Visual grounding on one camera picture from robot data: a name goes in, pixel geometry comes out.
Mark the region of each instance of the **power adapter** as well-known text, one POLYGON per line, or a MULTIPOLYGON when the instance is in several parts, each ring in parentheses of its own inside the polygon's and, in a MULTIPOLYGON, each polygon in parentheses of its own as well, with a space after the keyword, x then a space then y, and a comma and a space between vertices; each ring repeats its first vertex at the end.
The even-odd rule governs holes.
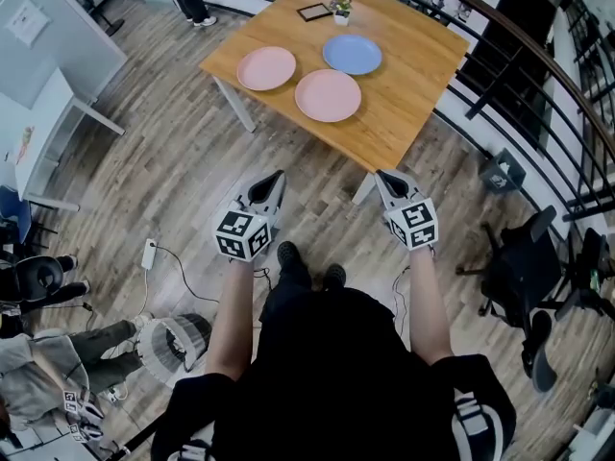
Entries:
POLYGON ((115 390, 115 388, 113 386, 107 390, 107 399, 111 403, 116 403, 117 402, 117 391, 115 390))
POLYGON ((143 259, 141 259, 141 266, 146 270, 151 270, 154 266, 154 258, 156 257, 156 241, 154 239, 147 239, 145 241, 145 248, 143 249, 143 259))

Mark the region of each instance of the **white sneaker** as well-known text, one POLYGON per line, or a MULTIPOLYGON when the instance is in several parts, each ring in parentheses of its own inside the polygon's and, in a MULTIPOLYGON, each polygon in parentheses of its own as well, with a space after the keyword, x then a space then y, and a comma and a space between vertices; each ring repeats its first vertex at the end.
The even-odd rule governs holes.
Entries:
POLYGON ((210 17, 205 19, 203 22, 195 22, 194 27, 209 27, 215 24, 218 21, 218 17, 210 17))
POLYGON ((133 325, 135 325, 136 332, 139 333, 145 327, 145 325, 147 325, 153 319, 154 315, 151 312, 143 312, 130 321, 133 325))

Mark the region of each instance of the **picture frame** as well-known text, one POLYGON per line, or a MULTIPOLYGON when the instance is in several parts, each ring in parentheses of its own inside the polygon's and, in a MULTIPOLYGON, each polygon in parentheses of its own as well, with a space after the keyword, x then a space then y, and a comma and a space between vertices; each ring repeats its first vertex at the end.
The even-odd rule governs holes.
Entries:
POLYGON ((323 3, 318 3, 314 5, 309 5, 307 7, 303 7, 302 9, 297 9, 297 13, 306 21, 316 20, 321 17, 327 17, 332 15, 333 12, 329 10, 323 3))

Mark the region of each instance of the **blue plate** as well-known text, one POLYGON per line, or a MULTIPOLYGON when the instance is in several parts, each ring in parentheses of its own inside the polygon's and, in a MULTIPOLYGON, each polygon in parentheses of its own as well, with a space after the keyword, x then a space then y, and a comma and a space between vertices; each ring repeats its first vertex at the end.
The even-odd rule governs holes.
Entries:
POLYGON ((335 70, 349 75, 363 75, 380 66, 382 51, 367 37, 340 35, 325 43, 323 58, 335 70))

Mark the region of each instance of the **sneaker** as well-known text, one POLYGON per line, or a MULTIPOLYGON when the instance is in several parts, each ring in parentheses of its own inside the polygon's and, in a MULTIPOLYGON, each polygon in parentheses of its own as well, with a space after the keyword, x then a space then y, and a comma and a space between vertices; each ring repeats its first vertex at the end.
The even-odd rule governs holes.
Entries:
POLYGON ((284 241, 278 246, 278 262, 280 263, 280 268, 292 265, 295 262, 303 264, 297 246, 290 241, 284 241))
POLYGON ((194 27, 209 27, 218 21, 218 17, 208 17, 203 22, 195 22, 194 27))
POLYGON ((153 319, 154 315, 151 312, 142 312, 141 314, 130 320, 130 322, 135 325, 136 332, 139 333, 143 328, 145 328, 145 325, 147 325, 153 319))
POLYGON ((340 288, 346 284, 346 271, 341 265, 334 263, 325 272, 323 278, 323 290, 340 288))

